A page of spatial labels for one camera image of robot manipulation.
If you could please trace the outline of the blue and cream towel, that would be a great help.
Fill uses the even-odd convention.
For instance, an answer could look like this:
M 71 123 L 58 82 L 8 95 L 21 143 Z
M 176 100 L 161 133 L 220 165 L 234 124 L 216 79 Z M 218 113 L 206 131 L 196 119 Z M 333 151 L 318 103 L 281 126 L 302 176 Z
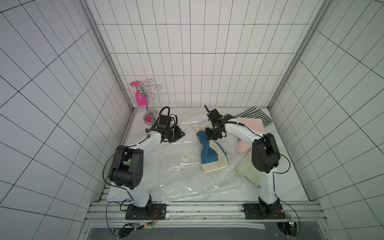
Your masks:
M 230 165 L 230 159 L 220 144 L 206 139 L 206 128 L 209 125 L 195 125 L 194 131 L 201 144 L 201 164 L 204 173 L 224 169 Z

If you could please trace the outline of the clear plastic vacuum bag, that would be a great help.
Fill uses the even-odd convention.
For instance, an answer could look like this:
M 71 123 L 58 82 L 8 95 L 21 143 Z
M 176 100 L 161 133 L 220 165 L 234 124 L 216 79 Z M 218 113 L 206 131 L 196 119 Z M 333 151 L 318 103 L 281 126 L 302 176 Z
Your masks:
M 236 171 L 244 154 L 236 151 L 237 139 L 232 134 L 217 141 L 227 153 L 230 165 L 203 172 L 202 147 L 194 126 L 207 123 L 203 117 L 179 118 L 179 126 L 186 135 L 176 143 L 161 144 L 144 157 L 144 176 L 139 188 L 146 190 L 155 201 L 245 201 L 247 186 Z M 182 154 L 189 154 L 190 161 L 183 162 Z

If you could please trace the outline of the pink towel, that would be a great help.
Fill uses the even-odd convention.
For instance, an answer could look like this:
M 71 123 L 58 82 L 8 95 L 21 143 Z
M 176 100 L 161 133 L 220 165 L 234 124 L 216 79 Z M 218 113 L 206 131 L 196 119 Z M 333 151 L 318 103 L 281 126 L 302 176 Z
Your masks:
M 263 134 L 265 134 L 265 129 L 264 129 L 264 125 L 263 125 L 263 120 L 262 119 L 251 119 L 251 118 L 237 118 L 237 120 L 244 124 L 245 126 L 243 127 L 245 130 L 248 131 L 249 134 L 252 135 L 251 131 L 249 129 L 252 130 L 252 132 L 262 136 Z M 243 140 L 238 140 L 238 143 L 237 143 L 237 146 L 236 146 L 236 151 L 240 154 L 243 154 L 243 153 L 246 153 L 248 152 L 250 149 L 250 146 Z

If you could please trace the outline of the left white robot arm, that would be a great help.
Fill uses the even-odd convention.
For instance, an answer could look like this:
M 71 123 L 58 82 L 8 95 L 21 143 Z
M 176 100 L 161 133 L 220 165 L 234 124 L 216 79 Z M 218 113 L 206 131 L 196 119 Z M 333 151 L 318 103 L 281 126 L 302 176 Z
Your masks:
M 162 143 L 174 143 L 185 136 L 174 114 L 159 115 L 151 128 L 145 130 L 145 134 L 136 143 L 117 147 L 108 173 L 108 180 L 115 187 L 127 190 L 133 205 L 138 208 L 145 208 L 151 201 L 147 191 L 139 188 L 144 175 L 145 155 L 159 148 Z

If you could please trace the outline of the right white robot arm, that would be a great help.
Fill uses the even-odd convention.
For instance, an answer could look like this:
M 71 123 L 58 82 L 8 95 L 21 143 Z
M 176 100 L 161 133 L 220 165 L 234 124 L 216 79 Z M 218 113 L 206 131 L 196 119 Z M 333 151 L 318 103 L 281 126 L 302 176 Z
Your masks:
M 223 134 L 230 133 L 244 141 L 251 148 L 253 166 L 261 172 L 261 193 L 259 196 L 260 210 L 264 215 L 275 211 L 280 199 L 275 194 L 274 173 L 279 166 L 281 154 L 272 134 L 261 134 L 240 123 L 232 115 L 221 115 L 217 109 L 209 110 L 207 116 L 212 127 L 206 128 L 207 140 L 218 140 Z

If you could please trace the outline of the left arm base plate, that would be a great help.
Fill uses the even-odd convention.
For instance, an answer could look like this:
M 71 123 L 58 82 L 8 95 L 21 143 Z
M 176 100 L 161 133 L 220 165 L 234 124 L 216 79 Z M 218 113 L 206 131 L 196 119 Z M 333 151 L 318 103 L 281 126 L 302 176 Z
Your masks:
M 125 219 L 129 221 L 164 220 L 167 213 L 167 204 L 148 203 L 146 207 L 139 208 L 129 205 Z

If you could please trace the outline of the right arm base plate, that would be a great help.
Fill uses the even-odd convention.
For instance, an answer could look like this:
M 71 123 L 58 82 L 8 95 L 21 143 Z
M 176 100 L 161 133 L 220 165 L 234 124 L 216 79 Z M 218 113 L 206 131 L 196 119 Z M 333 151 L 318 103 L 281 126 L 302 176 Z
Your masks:
M 243 204 L 242 212 L 247 220 L 285 220 L 281 204 Z

